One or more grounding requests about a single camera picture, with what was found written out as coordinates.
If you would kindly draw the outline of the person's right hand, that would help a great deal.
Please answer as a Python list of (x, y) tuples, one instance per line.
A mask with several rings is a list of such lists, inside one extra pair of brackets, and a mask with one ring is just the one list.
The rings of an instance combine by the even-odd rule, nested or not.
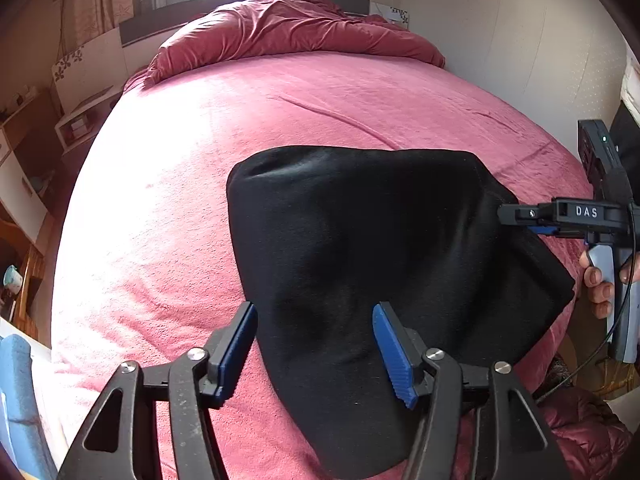
[(602, 271), (591, 264), (586, 252), (580, 255), (579, 264), (584, 270), (582, 284), (586, 289), (592, 313), (598, 320), (603, 320), (613, 311), (614, 285), (605, 281)]

